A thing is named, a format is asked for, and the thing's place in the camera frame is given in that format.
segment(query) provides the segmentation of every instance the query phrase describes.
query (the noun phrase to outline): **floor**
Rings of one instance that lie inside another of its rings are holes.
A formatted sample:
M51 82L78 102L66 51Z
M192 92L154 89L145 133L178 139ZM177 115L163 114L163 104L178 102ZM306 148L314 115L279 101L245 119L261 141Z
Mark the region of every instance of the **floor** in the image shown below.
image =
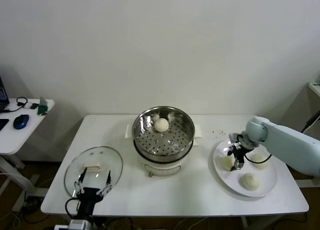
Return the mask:
M57 164L27 164L25 169L22 171L22 174L26 177L30 177L32 174L40 173L40 179L38 183L41 184L41 187L48 188L55 173L57 172L59 165ZM291 172L295 179L305 179L308 176L304 176L300 173L295 172L291 169ZM0 175L0 186L5 181L6 177ZM305 188L302 189L302 192L307 199L310 210L307 213L307 221L305 223L299 223L294 221L281 221L276 226L268 226L265 230L272 230L273 227L275 230L316 230L320 228L320 188ZM18 227L18 221L12 214L11 208L14 205L16 199L21 193L21 188L18 187L14 182L10 182L4 193L0 196L0 230L14 230ZM24 218L28 222L37 222L39 220L47 217L39 209L29 215L25 215ZM50 228L57 224L65 224L65 220L56 215L49 216L46 220L30 224L23 220L23 214L18 215L20 219L19 230L50 230ZM302 221L304 220L304 214L294 214L283 216L282 219L291 219ZM174 217L163 217L163 218L153 218L153 217L136 217L132 219L134 229L167 229L173 230L178 222L184 218L174 218ZM257 221L259 217L249 217L249 222ZM202 218L187 218L177 226L175 230L188 230L196 222L202 220ZM112 221L110 226L113 230L129 230L130 221L128 218L113 219L110 218L108 221ZM207 218L204 219L199 224L192 227L192 230L203 230L203 229L242 229L242 222L240 217L216 217L216 218Z

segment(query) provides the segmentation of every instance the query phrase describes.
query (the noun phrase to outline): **white robotic arm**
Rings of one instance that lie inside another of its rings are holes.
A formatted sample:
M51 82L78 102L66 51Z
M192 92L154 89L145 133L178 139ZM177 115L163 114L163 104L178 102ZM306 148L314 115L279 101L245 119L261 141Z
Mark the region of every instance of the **white robotic arm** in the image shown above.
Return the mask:
M244 154L261 144L298 172L320 177L320 141L289 127L256 116L247 123L242 134L230 134L230 140L235 143L234 149L241 148ZM235 168L239 169L243 163L239 164L237 154L234 155Z

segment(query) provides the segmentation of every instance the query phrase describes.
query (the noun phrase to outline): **glass pot lid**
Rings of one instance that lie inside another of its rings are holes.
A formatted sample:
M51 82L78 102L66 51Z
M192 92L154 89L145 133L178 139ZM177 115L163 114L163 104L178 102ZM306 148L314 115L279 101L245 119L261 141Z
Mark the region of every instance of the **glass pot lid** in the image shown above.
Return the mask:
M75 197L75 182L81 174L84 175L82 188L102 190L107 181L114 187L120 179L122 169L123 160L117 150L109 146L93 147L82 152L70 163L64 175L64 187L71 197Z

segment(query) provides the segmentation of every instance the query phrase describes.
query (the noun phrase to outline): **white tray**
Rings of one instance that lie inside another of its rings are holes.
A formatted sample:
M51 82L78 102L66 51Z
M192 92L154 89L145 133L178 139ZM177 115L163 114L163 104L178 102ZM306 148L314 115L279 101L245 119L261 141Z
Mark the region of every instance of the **white tray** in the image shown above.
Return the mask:
M229 140L223 141L216 147L213 153L213 165L222 181L239 194L249 197L263 197L271 192L277 183L277 171L273 164L273 157L268 160L269 166L265 169L258 169L253 163L245 159L242 169L226 171L222 166L221 158L227 156L228 147L230 146ZM269 156L266 148L261 145L247 153L246 156L250 159L250 156L257 153L264 154L266 158ZM241 184L240 178L247 173L255 174L260 180L260 186L257 190L250 191Z

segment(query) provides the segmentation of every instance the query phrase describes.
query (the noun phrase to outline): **computer mouse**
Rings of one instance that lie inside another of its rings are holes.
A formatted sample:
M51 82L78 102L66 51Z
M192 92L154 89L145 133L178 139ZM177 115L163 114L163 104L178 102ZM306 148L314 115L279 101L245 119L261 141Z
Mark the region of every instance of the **computer mouse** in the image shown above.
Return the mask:
M17 116L15 120L13 121L13 127L15 129L23 129L29 120L28 114L22 114L20 116Z

